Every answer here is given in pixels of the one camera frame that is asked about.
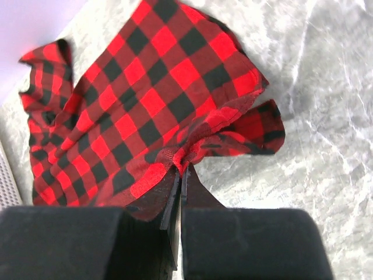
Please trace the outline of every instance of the black plastic part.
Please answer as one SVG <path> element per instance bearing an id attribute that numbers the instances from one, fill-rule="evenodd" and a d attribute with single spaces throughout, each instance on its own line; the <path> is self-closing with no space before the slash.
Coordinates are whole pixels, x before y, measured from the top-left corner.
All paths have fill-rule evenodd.
<path id="1" fill-rule="evenodd" d="M 333 279 L 312 218 L 297 209 L 183 209 L 185 280 Z"/>
<path id="2" fill-rule="evenodd" d="M 199 181 L 194 166 L 189 165 L 181 182 L 181 205 L 188 208 L 220 208 L 224 205 L 219 202 Z"/>
<path id="3" fill-rule="evenodd" d="M 177 174 L 174 180 L 173 188 L 170 192 L 170 197 L 167 201 L 166 207 L 163 211 L 161 224 L 159 226 L 160 231 L 164 234 L 165 242 L 168 242 L 167 250 L 169 255 L 170 263 L 172 264 L 173 270 L 177 270 L 177 258 L 179 250 L 179 235 L 180 228 L 177 223 L 180 222 L 180 175 Z"/>

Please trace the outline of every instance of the red plaid fabric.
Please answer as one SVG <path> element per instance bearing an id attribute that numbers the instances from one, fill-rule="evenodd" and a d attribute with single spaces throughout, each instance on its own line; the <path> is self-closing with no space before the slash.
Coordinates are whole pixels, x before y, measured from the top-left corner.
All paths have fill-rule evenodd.
<path id="1" fill-rule="evenodd" d="M 143 0 L 72 86 L 65 40 L 24 55 L 36 205 L 125 206 L 176 166 L 269 155 L 284 142 L 268 84 L 218 20 L 176 0 Z"/>

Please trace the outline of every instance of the buffalo check cloth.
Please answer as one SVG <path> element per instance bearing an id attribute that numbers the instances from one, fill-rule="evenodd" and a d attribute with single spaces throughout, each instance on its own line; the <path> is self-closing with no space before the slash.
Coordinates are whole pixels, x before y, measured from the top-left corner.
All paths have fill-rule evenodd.
<path id="1" fill-rule="evenodd" d="M 284 142 L 275 102 L 251 108 L 268 82 L 236 37 L 176 0 L 143 0 L 75 88 L 65 40 L 20 61 L 35 205 L 124 207 L 173 166 Z"/>

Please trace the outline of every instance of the purple wall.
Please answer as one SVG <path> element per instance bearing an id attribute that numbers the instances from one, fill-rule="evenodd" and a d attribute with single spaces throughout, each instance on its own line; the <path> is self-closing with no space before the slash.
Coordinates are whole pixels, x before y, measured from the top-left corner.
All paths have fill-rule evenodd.
<path id="1" fill-rule="evenodd" d="M 26 52 L 54 41 L 87 0 L 0 0 L 0 104 L 27 67 Z"/>

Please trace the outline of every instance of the marble countertop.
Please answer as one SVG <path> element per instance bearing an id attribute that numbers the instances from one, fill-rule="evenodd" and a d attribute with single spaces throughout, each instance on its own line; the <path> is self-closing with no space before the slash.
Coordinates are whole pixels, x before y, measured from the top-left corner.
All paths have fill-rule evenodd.
<path id="1" fill-rule="evenodd" d="M 90 0 L 66 27 L 75 82 L 138 2 Z M 307 210 L 336 279 L 373 279 L 373 2 L 185 2 L 236 32 L 271 83 L 258 103 L 274 98 L 287 132 L 275 156 L 205 159 L 196 166 L 201 181 L 228 207 Z M 31 203 L 26 120 L 15 89 L 0 107 L 0 140 Z"/>

